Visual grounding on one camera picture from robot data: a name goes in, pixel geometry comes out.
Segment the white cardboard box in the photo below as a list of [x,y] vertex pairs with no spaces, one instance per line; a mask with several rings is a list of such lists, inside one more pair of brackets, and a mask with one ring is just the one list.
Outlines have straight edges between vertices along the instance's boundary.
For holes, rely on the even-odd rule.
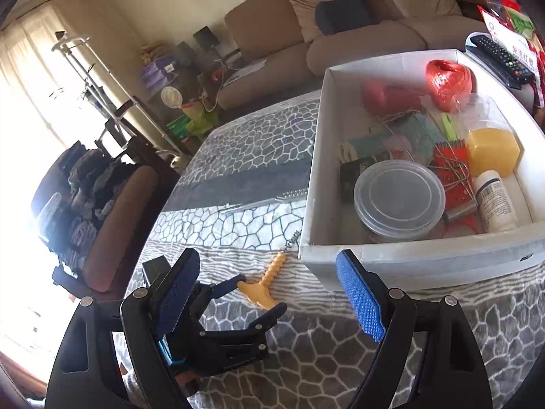
[[[378,151],[399,153],[407,145],[409,159],[431,161],[430,141],[416,141],[414,126],[396,139],[368,113],[362,87],[377,80],[424,91],[425,67],[433,59],[471,69],[478,94],[495,101],[513,128],[522,148],[515,173],[505,181],[515,204],[519,227],[502,233],[470,234],[459,230],[450,237],[436,234],[414,242],[374,243],[355,207],[343,202],[340,190],[340,148],[352,144],[360,155],[375,155],[368,135],[383,135]],[[317,132],[309,178],[309,196],[299,255],[322,285],[340,287],[335,259],[350,249],[364,267],[380,275],[390,287],[407,291],[476,283],[524,271],[544,262],[544,134],[515,97],[475,61],[457,50],[437,50],[379,56],[327,69],[322,83]]]

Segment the red plastic grater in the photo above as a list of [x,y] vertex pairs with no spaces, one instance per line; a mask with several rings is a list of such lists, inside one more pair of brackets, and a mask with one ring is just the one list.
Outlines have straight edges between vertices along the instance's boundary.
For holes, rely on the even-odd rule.
[[434,145],[431,169],[445,191],[442,220],[447,226],[461,225],[479,233],[478,203],[475,198],[467,148],[463,139],[443,141]]

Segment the dark blue lumbar cushion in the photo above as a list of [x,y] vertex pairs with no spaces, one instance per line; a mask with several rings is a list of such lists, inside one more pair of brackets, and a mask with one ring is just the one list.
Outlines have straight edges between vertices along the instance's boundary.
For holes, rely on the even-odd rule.
[[322,1],[315,10],[316,25],[325,36],[374,25],[377,21],[366,0]]

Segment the white coat stand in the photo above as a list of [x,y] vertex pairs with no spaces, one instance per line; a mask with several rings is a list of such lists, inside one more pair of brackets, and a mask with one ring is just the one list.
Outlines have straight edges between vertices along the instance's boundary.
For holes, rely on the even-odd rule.
[[[170,132],[148,104],[138,96],[130,94],[121,84],[92,49],[88,35],[70,36],[66,31],[56,31],[54,37],[56,42],[52,50],[65,58],[81,79],[82,99],[106,118],[104,132],[111,135],[122,149],[125,150],[128,147],[130,138],[139,138],[162,157],[193,154],[181,138]],[[130,117],[133,113],[139,113],[145,123],[160,136],[158,143],[154,143],[151,137],[144,134],[134,124]]]

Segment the green handled peeler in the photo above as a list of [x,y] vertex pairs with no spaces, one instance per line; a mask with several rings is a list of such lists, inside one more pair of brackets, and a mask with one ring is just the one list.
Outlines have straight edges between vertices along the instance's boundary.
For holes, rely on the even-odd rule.
[[445,138],[448,141],[457,141],[458,136],[451,116],[448,113],[441,113],[440,118]]

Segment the small metal grater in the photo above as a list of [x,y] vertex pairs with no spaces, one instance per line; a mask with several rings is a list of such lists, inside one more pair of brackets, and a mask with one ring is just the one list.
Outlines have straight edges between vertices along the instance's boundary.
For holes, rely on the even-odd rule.
[[302,188],[302,189],[296,189],[291,190],[283,193],[280,196],[272,197],[272,198],[265,198],[254,202],[249,202],[246,204],[238,204],[235,206],[230,206],[228,208],[225,208],[220,211],[220,214],[229,216],[234,213],[237,213],[239,211],[245,211],[253,208],[258,208],[262,206],[269,206],[271,204],[277,204],[277,203],[289,203],[292,201],[298,201],[301,199],[305,199],[308,195],[309,189]]

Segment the wire metal tongs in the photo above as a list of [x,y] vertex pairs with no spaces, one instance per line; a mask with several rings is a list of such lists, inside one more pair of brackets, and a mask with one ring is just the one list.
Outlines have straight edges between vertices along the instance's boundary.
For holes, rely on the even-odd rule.
[[466,145],[429,110],[407,110],[377,120],[401,147],[399,157],[431,169],[445,192],[444,224],[479,232],[478,204],[472,186]]

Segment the dark red pouch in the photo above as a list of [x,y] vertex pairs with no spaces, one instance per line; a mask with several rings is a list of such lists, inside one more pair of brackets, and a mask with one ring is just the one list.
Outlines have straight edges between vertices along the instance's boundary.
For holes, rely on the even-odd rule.
[[413,89],[382,81],[366,81],[361,87],[362,103],[373,116],[392,116],[407,111],[420,111],[419,93]]

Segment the black speaker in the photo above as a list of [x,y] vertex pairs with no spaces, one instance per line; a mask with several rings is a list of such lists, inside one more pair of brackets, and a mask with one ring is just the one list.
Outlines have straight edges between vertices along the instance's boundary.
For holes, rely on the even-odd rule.
[[220,40],[208,26],[195,32],[193,38],[204,52],[210,52],[221,44]]

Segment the yellow handled corkscrew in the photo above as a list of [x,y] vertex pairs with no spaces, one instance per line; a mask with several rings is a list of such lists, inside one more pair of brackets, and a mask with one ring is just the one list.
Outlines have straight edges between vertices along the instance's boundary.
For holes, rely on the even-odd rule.
[[300,236],[301,232],[297,231],[286,241],[284,248],[279,250],[272,257],[271,263],[257,282],[248,283],[246,281],[239,281],[236,284],[239,292],[243,293],[249,302],[266,310],[270,310],[278,304],[271,296],[271,284],[274,282],[279,271],[283,268],[287,259],[288,250],[298,242]]

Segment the red snack bag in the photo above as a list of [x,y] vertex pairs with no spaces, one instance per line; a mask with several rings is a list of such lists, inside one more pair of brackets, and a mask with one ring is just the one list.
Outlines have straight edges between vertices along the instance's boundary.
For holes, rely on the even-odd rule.
[[529,69],[534,79],[531,86],[535,105],[544,107],[544,46],[531,19],[522,12],[515,0],[483,0],[479,6],[492,40]]

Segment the red raffia string ball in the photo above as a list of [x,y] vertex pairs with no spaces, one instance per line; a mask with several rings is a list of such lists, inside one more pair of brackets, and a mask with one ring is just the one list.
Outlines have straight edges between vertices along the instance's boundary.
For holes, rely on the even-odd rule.
[[425,73],[431,100],[444,113],[454,110],[455,97],[473,92],[473,75],[464,65],[435,59],[428,62]]

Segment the brown sofa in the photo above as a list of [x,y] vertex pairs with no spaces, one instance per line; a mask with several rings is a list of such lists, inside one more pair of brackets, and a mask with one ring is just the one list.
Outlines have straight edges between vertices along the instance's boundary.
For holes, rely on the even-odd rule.
[[276,103],[363,58],[465,47],[483,32],[455,0],[247,0],[224,17],[246,63],[217,94],[225,110]]

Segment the clear round lidded container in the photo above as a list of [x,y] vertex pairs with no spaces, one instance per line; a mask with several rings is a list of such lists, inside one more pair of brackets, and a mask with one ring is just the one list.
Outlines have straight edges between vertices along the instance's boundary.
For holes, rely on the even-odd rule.
[[362,224],[389,242],[427,238],[446,206],[438,176],[421,164],[404,160],[371,165],[358,176],[353,197]]

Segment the white pill bottle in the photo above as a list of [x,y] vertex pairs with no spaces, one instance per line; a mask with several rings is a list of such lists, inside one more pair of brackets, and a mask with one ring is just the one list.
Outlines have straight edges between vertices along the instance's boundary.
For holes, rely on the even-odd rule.
[[514,204],[494,170],[488,170],[475,179],[479,214],[486,233],[500,233],[518,227]]

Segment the black remote control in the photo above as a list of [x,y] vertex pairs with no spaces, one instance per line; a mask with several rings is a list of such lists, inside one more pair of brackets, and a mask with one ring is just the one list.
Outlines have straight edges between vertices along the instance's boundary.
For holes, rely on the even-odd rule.
[[535,81],[532,71],[488,36],[478,34],[469,41],[467,50],[487,65],[509,88],[520,90]]

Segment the teal knitted cloth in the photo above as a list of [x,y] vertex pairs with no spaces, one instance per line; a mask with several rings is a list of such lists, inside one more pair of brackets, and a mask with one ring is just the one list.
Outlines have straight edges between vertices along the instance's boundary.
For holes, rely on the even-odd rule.
[[343,164],[389,152],[395,159],[427,166],[432,160],[434,145],[443,141],[441,129],[431,118],[415,112],[397,117],[385,125],[372,126],[364,136],[342,142],[338,157]]

